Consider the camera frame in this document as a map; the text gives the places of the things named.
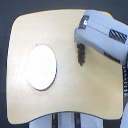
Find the floor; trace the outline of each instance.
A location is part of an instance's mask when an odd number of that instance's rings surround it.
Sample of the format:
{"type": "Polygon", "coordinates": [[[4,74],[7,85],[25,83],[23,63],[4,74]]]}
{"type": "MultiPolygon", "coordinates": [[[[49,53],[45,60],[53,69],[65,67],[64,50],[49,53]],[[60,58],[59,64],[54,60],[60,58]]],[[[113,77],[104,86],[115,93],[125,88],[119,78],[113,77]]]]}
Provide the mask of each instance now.
{"type": "MultiPolygon", "coordinates": [[[[28,124],[11,125],[6,112],[6,64],[11,27],[24,14],[55,9],[96,9],[109,12],[128,24],[127,0],[0,0],[0,128],[28,128],[28,124]]],[[[119,128],[120,120],[104,120],[104,128],[119,128]]]]}

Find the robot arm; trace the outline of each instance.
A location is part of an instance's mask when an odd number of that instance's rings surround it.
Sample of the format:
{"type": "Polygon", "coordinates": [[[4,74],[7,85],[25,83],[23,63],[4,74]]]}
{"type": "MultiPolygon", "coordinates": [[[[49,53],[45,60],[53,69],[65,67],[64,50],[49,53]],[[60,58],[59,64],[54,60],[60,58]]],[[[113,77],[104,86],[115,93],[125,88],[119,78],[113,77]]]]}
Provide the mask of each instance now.
{"type": "Polygon", "coordinates": [[[125,65],[128,54],[127,36],[127,25],[99,11],[88,10],[75,29],[74,39],[78,45],[90,46],[111,60],[125,65]]]}

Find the wooden table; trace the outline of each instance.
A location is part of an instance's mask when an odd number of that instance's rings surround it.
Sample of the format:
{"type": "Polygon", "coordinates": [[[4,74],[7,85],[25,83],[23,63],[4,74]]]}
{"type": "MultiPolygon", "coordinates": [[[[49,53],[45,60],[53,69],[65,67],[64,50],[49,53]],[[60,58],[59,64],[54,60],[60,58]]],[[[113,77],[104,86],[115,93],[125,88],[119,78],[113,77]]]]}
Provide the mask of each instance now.
{"type": "Polygon", "coordinates": [[[54,112],[77,111],[104,119],[123,112],[121,65],[86,47],[85,64],[77,60],[74,29],[84,10],[43,11],[20,16],[13,24],[7,61],[7,116],[12,124],[29,122],[54,112]],[[45,91],[34,89],[26,77],[29,53],[49,46],[57,74],[45,91]]]}

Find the plate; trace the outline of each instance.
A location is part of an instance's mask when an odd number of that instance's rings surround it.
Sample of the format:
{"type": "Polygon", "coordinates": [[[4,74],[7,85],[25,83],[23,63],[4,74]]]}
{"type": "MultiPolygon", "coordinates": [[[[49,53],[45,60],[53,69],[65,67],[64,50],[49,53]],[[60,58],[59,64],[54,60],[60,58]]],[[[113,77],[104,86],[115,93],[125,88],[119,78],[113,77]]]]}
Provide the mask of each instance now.
{"type": "Polygon", "coordinates": [[[37,90],[48,88],[56,75],[56,58],[46,45],[36,46],[29,54],[26,65],[27,79],[37,90]]]}

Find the black background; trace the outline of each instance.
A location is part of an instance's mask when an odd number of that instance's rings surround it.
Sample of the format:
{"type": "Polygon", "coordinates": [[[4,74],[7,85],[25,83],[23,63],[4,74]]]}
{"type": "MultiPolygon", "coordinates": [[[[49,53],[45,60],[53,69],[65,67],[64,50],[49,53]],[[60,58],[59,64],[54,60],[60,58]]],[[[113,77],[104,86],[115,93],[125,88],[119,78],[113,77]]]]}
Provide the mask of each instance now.
{"type": "MultiPolygon", "coordinates": [[[[96,9],[109,12],[128,24],[127,0],[0,0],[0,128],[28,128],[11,125],[6,112],[6,64],[11,27],[23,14],[56,9],[96,9]]],[[[104,121],[104,128],[119,128],[120,120],[104,121]]]]}

